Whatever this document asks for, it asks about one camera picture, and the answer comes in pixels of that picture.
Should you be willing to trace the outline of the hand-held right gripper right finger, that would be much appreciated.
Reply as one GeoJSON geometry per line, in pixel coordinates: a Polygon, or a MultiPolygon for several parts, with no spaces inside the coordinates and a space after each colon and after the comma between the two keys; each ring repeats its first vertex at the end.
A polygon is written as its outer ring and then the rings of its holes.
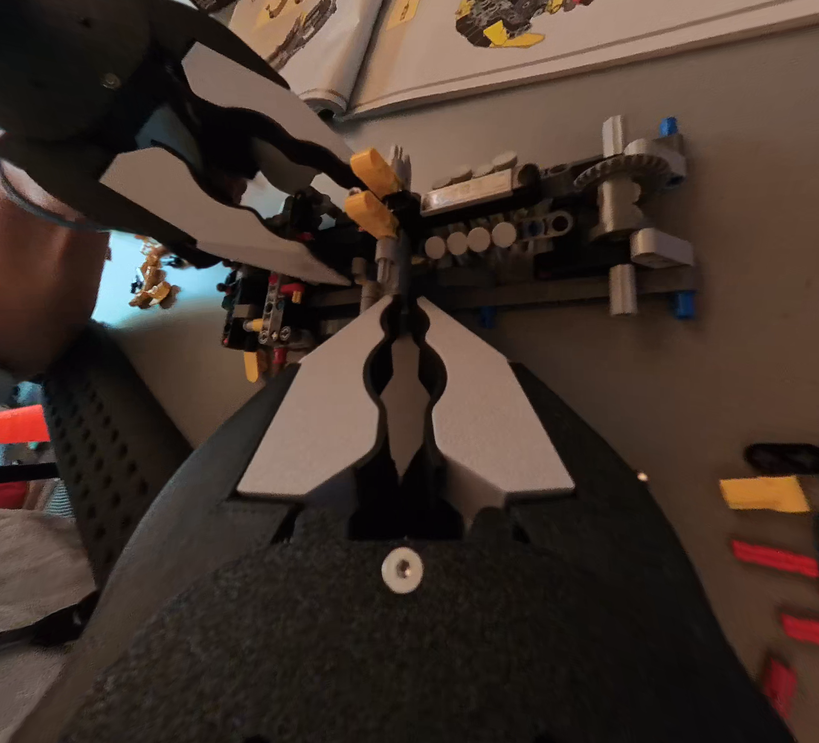
{"type": "Polygon", "coordinates": [[[460,535],[487,509],[571,495],[576,484],[508,359],[428,298],[412,334],[428,395],[408,468],[417,535],[460,535]]]}

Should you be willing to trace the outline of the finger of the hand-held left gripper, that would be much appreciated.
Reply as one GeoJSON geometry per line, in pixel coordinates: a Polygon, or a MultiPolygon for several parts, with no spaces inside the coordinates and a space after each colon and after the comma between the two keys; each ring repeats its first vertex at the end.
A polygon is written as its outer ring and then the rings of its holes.
{"type": "Polygon", "coordinates": [[[191,93],[236,120],[252,142],[275,149],[288,164],[327,175],[343,188],[363,188],[353,152],[296,93],[204,44],[182,61],[191,93]]]}
{"type": "Polygon", "coordinates": [[[251,209],[213,199],[164,148],[118,155],[100,183],[194,238],[205,253],[311,284],[351,284],[301,242],[275,235],[251,209]]]}

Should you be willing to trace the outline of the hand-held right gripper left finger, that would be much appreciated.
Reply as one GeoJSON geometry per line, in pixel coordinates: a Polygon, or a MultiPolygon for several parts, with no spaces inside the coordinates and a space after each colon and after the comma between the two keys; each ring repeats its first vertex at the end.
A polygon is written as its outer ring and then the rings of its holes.
{"type": "Polygon", "coordinates": [[[383,298],[301,360],[238,496],[336,511],[349,535],[400,533],[400,481],[383,402],[400,321],[400,301],[383,298]]]}

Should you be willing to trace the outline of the lego car chassis model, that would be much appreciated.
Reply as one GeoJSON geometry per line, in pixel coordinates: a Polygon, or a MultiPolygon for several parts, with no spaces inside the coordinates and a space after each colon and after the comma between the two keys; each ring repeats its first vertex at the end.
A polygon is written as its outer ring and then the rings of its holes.
{"type": "Polygon", "coordinates": [[[613,316],[637,312],[641,294],[671,297],[679,319],[694,316],[693,245],[661,230],[646,204],[688,175],[679,121],[654,137],[627,140],[625,120],[602,126],[602,151],[560,165],[515,153],[463,169],[414,194],[386,200],[397,236],[377,240],[315,188],[289,196],[273,230],[342,267],[351,287],[231,263],[217,285],[223,349],[243,356],[247,379],[273,376],[333,336],[384,295],[426,296],[448,311],[476,311],[493,325],[502,308],[607,301],[613,316]]]}

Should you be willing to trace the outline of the pile of yellow lego pieces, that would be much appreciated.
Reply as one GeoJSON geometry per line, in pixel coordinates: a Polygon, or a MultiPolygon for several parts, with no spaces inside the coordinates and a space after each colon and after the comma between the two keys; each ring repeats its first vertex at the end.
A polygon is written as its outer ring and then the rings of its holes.
{"type": "Polygon", "coordinates": [[[128,306],[139,310],[169,310],[181,291],[178,285],[169,282],[169,270],[184,269],[189,264],[152,238],[136,235],[135,239],[141,244],[140,253],[144,259],[131,284],[128,306]]]}

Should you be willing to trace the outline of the yellow and black lego piece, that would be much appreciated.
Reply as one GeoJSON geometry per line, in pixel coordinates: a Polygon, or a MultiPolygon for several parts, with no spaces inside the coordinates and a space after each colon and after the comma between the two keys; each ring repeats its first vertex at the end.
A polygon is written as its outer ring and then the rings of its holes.
{"type": "Polygon", "coordinates": [[[818,446],[806,442],[755,442],[743,450],[755,474],[722,479],[719,489],[734,511],[817,513],[818,446]]]}

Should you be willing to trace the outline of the open lego instruction booklet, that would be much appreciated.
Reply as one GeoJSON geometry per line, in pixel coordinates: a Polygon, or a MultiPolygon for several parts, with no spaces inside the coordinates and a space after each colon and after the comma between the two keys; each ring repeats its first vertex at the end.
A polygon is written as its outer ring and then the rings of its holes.
{"type": "Polygon", "coordinates": [[[238,0],[230,29],[343,119],[817,23],[818,0],[238,0]]]}

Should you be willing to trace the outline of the black perforated chair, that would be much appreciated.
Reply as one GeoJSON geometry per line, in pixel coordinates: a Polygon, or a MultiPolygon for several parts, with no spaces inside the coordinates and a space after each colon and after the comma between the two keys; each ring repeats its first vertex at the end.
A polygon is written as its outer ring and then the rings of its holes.
{"type": "Polygon", "coordinates": [[[98,591],[191,446],[122,352],[90,322],[44,374],[44,415],[98,591]]]}

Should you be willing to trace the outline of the pile of red blue pins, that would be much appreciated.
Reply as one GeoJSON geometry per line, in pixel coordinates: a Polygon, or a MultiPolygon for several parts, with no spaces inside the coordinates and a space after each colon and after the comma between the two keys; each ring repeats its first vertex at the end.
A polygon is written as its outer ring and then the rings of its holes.
{"type": "MultiPolygon", "coordinates": [[[[818,580],[817,561],[804,554],[770,546],[732,540],[732,555],[741,563],[783,574],[796,575],[812,582],[818,580]]],[[[817,618],[782,613],[781,627],[791,640],[818,646],[817,618]]],[[[769,656],[763,670],[762,691],[769,704],[785,721],[790,720],[798,678],[789,664],[769,656]]]]}

